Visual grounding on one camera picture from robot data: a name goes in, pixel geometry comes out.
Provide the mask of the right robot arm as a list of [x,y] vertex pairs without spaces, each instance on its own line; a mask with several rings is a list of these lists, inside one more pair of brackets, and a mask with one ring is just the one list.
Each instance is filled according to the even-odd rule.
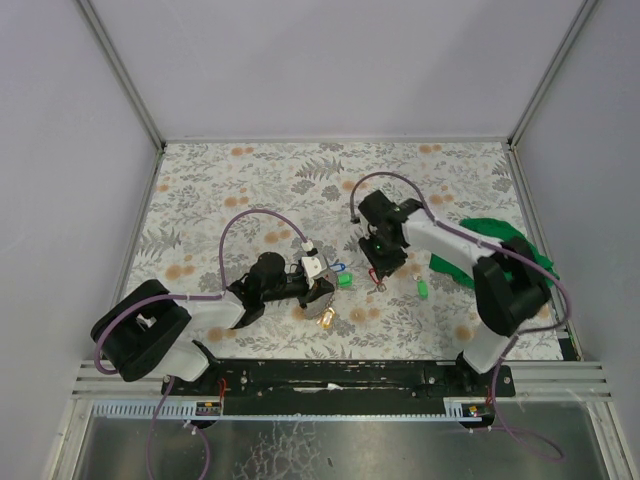
[[479,374],[493,369],[520,325],[551,298],[547,271],[520,237],[494,245],[429,215],[416,199],[396,204],[380,190],[367,195],[358,210],[367,227],[359,246],[379,280],[403,267],[411,249],[426,250],[472,278],[481,324],[462,358]]

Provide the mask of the numbered keyring organizer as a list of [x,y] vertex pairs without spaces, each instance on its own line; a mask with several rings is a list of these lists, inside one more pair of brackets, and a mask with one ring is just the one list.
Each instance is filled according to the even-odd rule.
[[305,318],[319,317],[331,305],[334,293],[335,286],[328,278],[322,277],[315,280],[311,289],[300,301]]

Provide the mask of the yellow tag key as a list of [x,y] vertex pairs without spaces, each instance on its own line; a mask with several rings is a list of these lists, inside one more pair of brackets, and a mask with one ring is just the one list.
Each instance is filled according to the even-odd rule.
[[322,329],[329,329],[334,321],[335,311],[332,308],[327,308],[318,318],[317,324]]

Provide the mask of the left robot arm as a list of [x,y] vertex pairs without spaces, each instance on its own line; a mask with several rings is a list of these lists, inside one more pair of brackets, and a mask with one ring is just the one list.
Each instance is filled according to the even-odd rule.
[[307,319],[319,319],[336,293],[337,273],[312,249],[288,266],[275,253],[261,254],[240,279],[213,295],[172,294],[147,280],[96,322],[94,366],[104,375],[135,382],[152,374],[198,380],[213,363],[193,337],[207,327],[245,328],[271,302],[294,299]]

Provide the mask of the green tag key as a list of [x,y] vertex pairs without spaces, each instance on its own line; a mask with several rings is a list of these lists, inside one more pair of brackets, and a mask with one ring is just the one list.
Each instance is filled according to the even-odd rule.
[[337,276],[337,285],[340,288],[348,288],[353,284],[353,275],[349,272],[339,273]]
[[427,299],[429,297],[429,289],[426,281],[418,273],[412,275],[413,280],[416,283],[418,295],[421,299]]

